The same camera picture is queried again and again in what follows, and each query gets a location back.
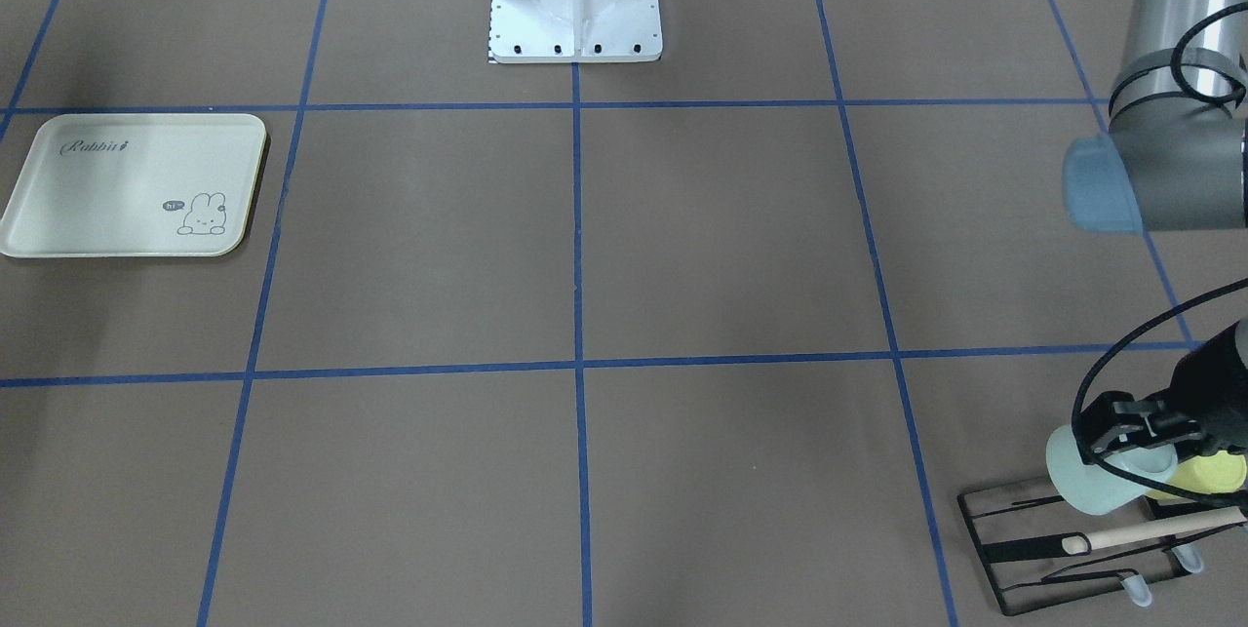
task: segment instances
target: cream plastic tray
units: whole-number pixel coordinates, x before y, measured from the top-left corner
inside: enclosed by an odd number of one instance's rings
[[[252,115],[54,117],[0,217],[0,252],[223,255],[242,241],[266,139]]]

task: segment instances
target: grid line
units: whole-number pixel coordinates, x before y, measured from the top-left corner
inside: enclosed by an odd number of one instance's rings
[[[1092,114],[1096,116],[1097,126],[1102,132],[1108,132],[1109,127],[1104,121],[1104,112],[1101,112],[1101,99],[1096,97],[1092,92],[1092,84],[1088,81],[1087,71],[1083,69],[1083,62],[1080,60],[1080,52],[1075,47],[1075,40],[1071,37],[1070,29],[1066,26],[1065,19],[1062,19],[1062,12],[1057,6],[1057,0],[1047,0],[1048,9],[1053,14],[1053,21],[1057,22],[1057,29],[1062,34],[1062,41],[1066,44],[1066,51],[1071,55],[1071,61],[1075,64],[1075,72],[1080,77],[1080,84],[1083,86],[1083,94],[1087,96],[1087,104],[1092,106]],[[1169,301],[1171,307],[1178,307],[1178,297],[1174,294],[1174,289],[1171,284],[1169,276],[1166,272],[1166,265],[1162,262],[1162,255],[1157,250],[1157,245],[1153,241],[1149,232],[1144,232],[1144,246],[1148,250],[1148,256],[1152,259],[1153,267],[1157,270],[1157,276],[1162,281],[1162,290],[1166,291],[1166,299]],[[1192,331],[1188,327],[1187,317],[1179,314],[1176,317],[1178,327],[1183,333],[1183,341],[1187,342],[1189,348],[1196,348],[1196,341],[1192,338]]]
[[[61,0],[50,0],[47,4],[47,11],[44,12],[44,20],[39,25],[39,32],[35,34],[35,41],[30,45],[30,54],[26,55],[26,62],[22,64],[21,75],[17,77],[17,85],[12,89],[12,97],[9,99],[9,106],[5,110],[4,120],[0,120],[0,140],[4,140],[5,134],[9,131],[9,121],[12,120],[14,112],[16,112],[17,102],[21,100],[21,94],[26,90],[26,84],[30,81],[30,72],[35,69],[35,59],[39,57],[39,50],[44,46],[44,37],[47,36],[47,29],[52,25],[52,16],[56,15],[56,7],[61,4]]]
[[[573,356],[577,377],[577,471],[580,488],[580,618],[594,623],[594,581],[589,506],[589,423],[585,411],[585,295],[582,221],[580,65],[572,65]]]
[[[282,175],[282,190],[277,199],[276,217],[273,219],[273,232],[268,245],[268,260],[265,266],[265,281],[260,291],[260,302],[256,306],[256,326],[252,332],[251,350],[247,355],[247,370],[243,372],[242,391],[238,395],[238,412],[235,416],[233,435],[230,441],[230,456],[226,461],[225,480],[221,485],[221,501],[217,506],[216,525],[212,531],[212,546],[208,551],[207,570],[203,576],[203,592],[200,596],[200,611],[197,627],[207,627],[208,615],[212,610],[212,593],[216,588],[217,568],[221,560],[221,547],[225,541],[226,522],[230,516],[230,502],[233,495],[235,475],[238,470],[238,455],[242,450],[243,432],[247,423],[247,410],[251,403],[252,383],[256,378],[256,362],[260,358],[261,338],[265,333],[265,317],[268,312],[268,296],[273,285],[273,271],[277,266],[277,250],[282,239],[282,211],[286,209],[286,199],[290,195],[291,175],[295,172],[295,161],[298,156],[300,136],[303,131],[305,106],[312,86],[312,76],[316,71],[317,49],[321,42],[321,27],[324,24],[324,11],[329,0],[319,0],[317,5],[316,22],[312,24],[312,41],[308,45],[307,67],[303,71],[303,87],[300,92],[300,110],[295,116],[295,129],[291,132],[291,147],[286,156],[286,171]]]
[[[985,99],[740,99],[740,100],[656,100],[656,101],[583,101],[583,110],[634,110],[664,107],[887,107],[915,105],[951,106],[1015,106],[1015,105],[1083,105],[1086,97],[1078,99],[1030,99],[1030,97],[985,97]],[[1097,104],[1108,102],[1094,99]],[[379,112],[379,111],[428,111],[428,110],[572,110],[570,101],[518,101],[518,102],[308,102],[300,104],[226,104],[226,105],[152,105],[152,106],[61,106],[61,107],[12,107],[6,115],[65,115],[65,114],[120,114],[120,112]]]
[[[936,523],[936,510],[932,506],[931,488],[927,482],[926,465],[924,463],[922,445],[919,441],[919,428],[915,423],[914,410],[910,405],[910,391],[906,385],[906,372],[902,366],[900,347],[897,346],[897,332],[894,327],[892,311],[889,307],[889,291],[884,281],[884,269],[880,264],[880,252],[875,241],[875,231],[871,227],[871,210],[867,205],[866,190],[862,185],[862,174],[859,170],[857,151],[854,146],[854,131],[850,126],[849,109],[845,104],[841,76],[836,66],[836,49],[832,45],[832,35],[827,24],[827,12],[824,6],[824,0],[815,0],[815,9],[819,12],[820,30],[824,35],[824,49],[827,54],[829,72],[832,76],[832,89],[836,92],[841,130],[845,135],[845,150],[849,157],[850,172],[854,176],[854,191],[857,195],[859,209],[862,212],[862,232],[866,237],[867,250],[871,255],[871,266],[875,271],[875,284],[880,297],[880,315],[884,318],[884,327],[889,336],[889,353],[892,360],[894,375],[896,375],[901,411],[906,420],[906,432],[909,432],[910,436],[910,452],[915,462],[915,476],[919,482],[919,492],[922,495],[924,513],[927,518],[927,533],[931,540],[931,548],[936,561],[936,571],[940,575],[941,593],[945,600],[945,612],[948,618],[950,627],[957,627],[957,608],[955,608],[953,605],[953,591],[950,587],[948,568],[945,566],[945,551],[941,546],[940,527]]]
[[[925,358],[991,358],[1007,356],[1061,356],[1099,355],[1112,345],[1035,345],[1023,347],[968,347],[935,350],[900,350],[904,360]],[[1187,351],[1187,342],[1133,342],[1127,351]],[[740,366],[773,363],[817,363],[839,361],[881,361],[892,358],[891,351],[807,352],[807,353],[758,353],[724,356],[669,356],[585,358],[583,366],[590,368],[655,368],[674,366]],[[456,373],[502,373],[522,371],[572,371],[575,360],[559,361],[507,361],[493,363],[431,363],[413,366],[367,366],[347,368],[275,368],[251,372],[256,381],[297,381],[302,378],[363,378],[381,376],[444,376]],[[102,376],[47,376],[37,378],[0,378],[2,388],[44,388],[66,386],[117,386],[147,383],[196,383],[211,381],[242,382],[245,371],[206,371],[186,373],[119,373]]]

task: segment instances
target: black cable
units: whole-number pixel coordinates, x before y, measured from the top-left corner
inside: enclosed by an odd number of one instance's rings
[[[1223,7],[1222,10],[1206,17],[1204,20],[1201,20],[1199,22],[1192,25],[1192,27],[1187,32],[1184,32],[1182,37],[1178,39],[1178,44],[1174,45],[1174,50],[1173,52],[1171,52],[1171,76],[1174,77],[1174,82],[1178,84],[1179,89],[1183,89],[1183,92],[1187,94],[1188,97],[1196,99],[1201,102],[1207,102],[1209,105],[1224,105],[1232,101],[1234,101],[1236,105],[1239,105],[1239,101],[1244,99],[1244,92],[1248,89],[1244,89],[1243,84],[1241,84],[1239,81],[1232,81],[1232,85],[1236,86],[1236,89],[1224,96],[1207,96],[1201,91],[1196,90],[1192,86],[1192,84],[1188,84],[1187,77],[1183,76],[1183,52],[1187,50],[1187,45],[1192,44],[1192,40],[1194,40],[1196,36],[1199,35],[1199,32],[1203,32],[1204,27],[1208,27],[1209,25],[1222,20],[1223,17],[1229,17],[1232,15],[1236,15],[1237,12],[1244,12],[1244,11],[1248,11],[1248,2],[1237,2],[1236,5],[1228,5],[1227,7]]]
[[[1142,337],[1142,335],[1144,335],[1149,330],[1157,327],[1158,325],[1161,325],[1161,323],[1163,323],[1163,322],[1166,322],[1166,321],[1168,321],[1168,320],[1171,320],[1173,317],[1177,317],[1177,316],[1179,316],[1179,315],[1182,315],[1182,314],[1192,310],[1193,307],[1197,307],[1199,305],[1207,304],[1207,302],[1209,302],[1212,300],[1216,300],[1216,299],[1221,299],[1222,296],[1233,294],[1236,291],[1242,291],[1244,289],[1248,289],[1248,279],[1241,279],[1239,281],[1236,281],[1233,284],[1227,284],[1226,286],[1222,286],[1221,289],[1214,289],[1214,290],[1212,290],[1212,291],[1209,291],[1207,294],[1202,294],[1199,296],[1196,296],[1194,299],[1191,299],[1189,301],[1186,301],[1183,304],[1179,304],[1176,307],[1172,307],[1171,310],[1168,310],[1168,311],[1158,315],[1157,317],[1153,317],[1148,322],[1144,322],[1139,327],[1136,327],[1126,337],[1119,338],[1112,347],[1109,347],[1109,351],[1107,351],[1103,355],[1101,355],[1101,358],[1098,358],[1096,361],[1096,363],[1092,365],[1092,368],[1088,370],[1087,376],[1083,377],[1083,382],[1080,383],[1080,391],[1075,395],[1075,408],[1071,412],[1071,428],[1072,428],[1072,431],[1073,430],[1078,430],[1080,415],[1083,412],[1083,401],[1087,400],[1088,390],[1092,387],[1092,381],[1096,380],[1097,375],[1101,373],[1101,371],[1106,367],[1106,365],[1108,365],[1109,361],[1113,360],[1113,357],[1118,356],[1119,352],[1122,352],[1122,350],[1127,348],[1127,346],[1131,345],[1131,342],[1133,342],[1137,338]],[[1085,442],[1083,438],[1081,438],[1078,433],[1075,433],[1073,437],[1075,437],[1075,446],[1076,446],[1076,448],[1080,450],[1080,455],[1083,458],[1092,458],[1096,462],[1097,466],[1099,466],[1106,472],[1109,472],[1111,475],[1117,476],[1118,478],[1122,478],[1124,481],[1131,481],[1132,483],[1137,483],[1139,486],[1144,486],[1146,488],[1152,488],[1154,491],[1162,491],[1162,492],[1169,493],[1172,496],[1177,496],[1177,497],[1181,497],[1181,498],[1184,498],[1184,500],[1189,500],[1189,501],[1193,501],[1193,502],[1208,505],[1208,506],[1212,506],[1212,507],[1236,507],[1236,506],[1238,506],[1238,507],[1248,510],[1248,493],[1244,493],[1244,491],[1238,491],[1238,492],[1234,492],[1234,493],[1196,493],[1196,492],[1192,492],[1192,491],[1186,491],[1183,488],[1177,488],[1174,486],[1171,486],[1169,483],[1161,483],[1161,482],[1153,481],[1151,478],[1144,478],[1143,476],[1139,476],[1137,473],[1132,473],[1129,471],[1123,471],[1122,468],[1118,468],[1117,466],[1112,466],[1112,465],[1109,465],[1109,462],[1107,462],[1101,456],[1093,455],[1088,450],[1087,442]]]

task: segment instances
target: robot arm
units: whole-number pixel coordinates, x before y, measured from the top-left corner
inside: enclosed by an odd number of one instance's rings
[[[1244,26],[1207,24],[1244,0],[1134,0],[1108,134],[1077,140],[1063,169],[1066,206],[1097,232],[1248,226],[1246,129],[1231,111],[1243,100]]]
[[[1248,476],[1248,318],[1184,356],[1163,391],[1139,401],[1107,391],[1083,408],[1092,380],[1131,341],[1179,312],[1246,287],[1248,279],[1182,304],[1138,327],[1093,365],[1080,386],[1071,423],[1052,432],[1046,451],[1050,478],[1067,503],[1104,515],[1152,490],[1248,510],[1248,491],[1242,490]],[[1204,476],[1213,495],[1168,485],[1181,462],[1197,457],[1204,457],[1202,468],[1213,473]]]

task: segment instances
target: blue joint cap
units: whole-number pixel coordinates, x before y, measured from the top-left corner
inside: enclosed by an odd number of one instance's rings
[[[1136,191],[1118,147],[1104,132],[1075,140],[1062,166],[1066,214],[1088,232],[1144,234]]]

